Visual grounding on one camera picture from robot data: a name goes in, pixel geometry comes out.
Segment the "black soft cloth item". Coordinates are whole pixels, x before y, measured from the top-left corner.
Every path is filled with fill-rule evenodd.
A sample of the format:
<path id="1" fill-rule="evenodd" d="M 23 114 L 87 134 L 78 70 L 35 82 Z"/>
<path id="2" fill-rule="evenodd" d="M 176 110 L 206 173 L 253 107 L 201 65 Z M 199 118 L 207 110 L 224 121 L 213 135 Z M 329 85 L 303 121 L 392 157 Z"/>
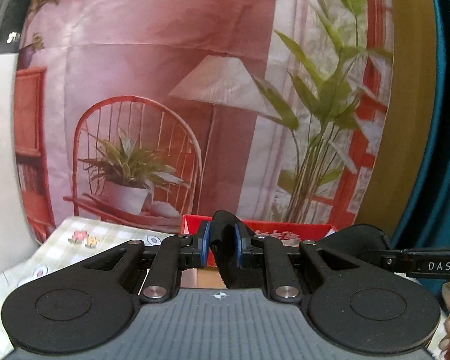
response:
<path id="1" fill-rule="evenodd" d="M 243 268 L 237 262 L 243 259 L 243 249 L 247 250 L 251 246 L 254 231 L 234 214 L 224 210 L 214 213 L 209 230 L 209 247 L 225 286 L 228 289 L 262 287 L 262 271 L 251 267 Z"/>

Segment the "printed living room backdrop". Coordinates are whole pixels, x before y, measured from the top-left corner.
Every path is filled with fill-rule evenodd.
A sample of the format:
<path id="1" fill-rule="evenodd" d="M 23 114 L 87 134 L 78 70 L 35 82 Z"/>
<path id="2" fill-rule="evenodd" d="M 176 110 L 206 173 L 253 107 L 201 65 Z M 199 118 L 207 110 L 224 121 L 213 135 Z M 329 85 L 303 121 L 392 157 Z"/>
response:
<path id="1" fill-rule="evenodd" d="M 31 0 L 14 95 L 26 218 L 351 225 L 389 108 L 392 0 Z"/>

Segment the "teal curtain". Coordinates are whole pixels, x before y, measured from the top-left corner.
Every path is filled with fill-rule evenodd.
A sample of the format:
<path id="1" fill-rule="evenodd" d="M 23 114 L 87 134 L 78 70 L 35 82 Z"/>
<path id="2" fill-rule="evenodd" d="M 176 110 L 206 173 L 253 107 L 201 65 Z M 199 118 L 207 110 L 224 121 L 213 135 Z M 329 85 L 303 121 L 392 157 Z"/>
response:
<path id="1" fill-rule="evenodd" d="M 392 244 L 450 246 L 450 0 L 433 0 L 436 89 L 424 157 Z"/>

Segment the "red strawberry cardboard box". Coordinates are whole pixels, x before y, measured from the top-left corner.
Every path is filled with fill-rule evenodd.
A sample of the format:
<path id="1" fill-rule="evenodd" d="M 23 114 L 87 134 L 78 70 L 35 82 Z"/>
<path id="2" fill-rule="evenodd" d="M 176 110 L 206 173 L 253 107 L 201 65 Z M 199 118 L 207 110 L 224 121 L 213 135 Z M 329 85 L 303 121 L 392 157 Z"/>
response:
<path id="1" fill-rule="evenodd" d="M 234 229 L 235 223 L 240 223 L 241 220 L 235 217 L 228 211 L 216 211 L 213 217 L 186 214 L 183 216 L 180 225 L 180 235 L 194 235 L 197 234 L 202 223 L 207 224 L 210 221 L 217 219 L 218 227 L 226 227 L 230 225 Z M 319 241 L 326 236 L 335 233 L 337 230 L 331 224 L 300 224 L 300 223 L 279 223 L 279 222 L 265 222 L 257 220 L 245 220 L 243 224 L 249 229 L 253 236 L 255 233 L 265 236 L 273 236 L 283 242 L 284 245 L 297 246 L 299 242 L 305 240 Z M 222 277 L 223 282 L 229 287 L 228 282 L 235 281 L 261 281 L 260 273 L 243 271 L 237 267 L 236 262 L 233 261 L 234 253 L 232 253 L 232 261 L 226 262 L 224 254 L 215 257 L 212 251 L 209 251 L 207 257 L 207 267 L 216 267 Z"/>

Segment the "checkered bunny tablecloth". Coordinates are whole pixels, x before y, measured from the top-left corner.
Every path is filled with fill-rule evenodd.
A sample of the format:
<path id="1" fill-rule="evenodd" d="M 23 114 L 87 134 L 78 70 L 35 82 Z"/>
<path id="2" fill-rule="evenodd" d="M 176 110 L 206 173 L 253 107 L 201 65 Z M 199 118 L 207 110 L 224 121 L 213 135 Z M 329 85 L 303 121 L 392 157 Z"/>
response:
<path id="1" fill-rule="evenodd" d="M 123 242 L 139 239 L 147 246 L 158 245 L 167 236 L 163 232 L 80 217 L 65 219 L 29 259 L 0 274 L 0 359 L 13 348 L 1 323 L 1 307 L 17 287 Z"/>

